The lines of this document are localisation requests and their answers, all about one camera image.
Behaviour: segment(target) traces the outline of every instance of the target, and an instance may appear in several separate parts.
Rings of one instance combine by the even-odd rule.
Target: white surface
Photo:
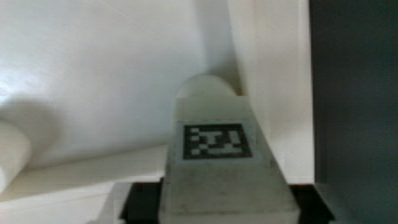
[[[116,182],[158,181],[165,146],[25,171],[0,195],[0,216],[84,197],[108,194]]]
[[[244,92],[290,183],[315,181],[307,0],[229,0]]]
[[[226,80],[213,75],[197,75],[183,83],[178,97],[235,96],[235,90]]]
[[[0,214],[2,224],[98,224],[108,194]]]
[[[18,128],[0,121],[0,194],[30,159],[30,141]]]
[[[242,124],[252,157],[183,159],[185,129],[176,125],[162,189],[160,223],[297,224],[300,210],[247,98],[181,98],[178,110],[176,122],[181,124]]]
[[[228,1],[4,0],[0,117],[30,168],[164,144],[185,80],[236,84]]]

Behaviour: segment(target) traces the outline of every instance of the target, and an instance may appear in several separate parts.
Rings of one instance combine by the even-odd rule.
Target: black panel
[[[364,224],[398,223],[398,1],[313,0],[316,182]]]

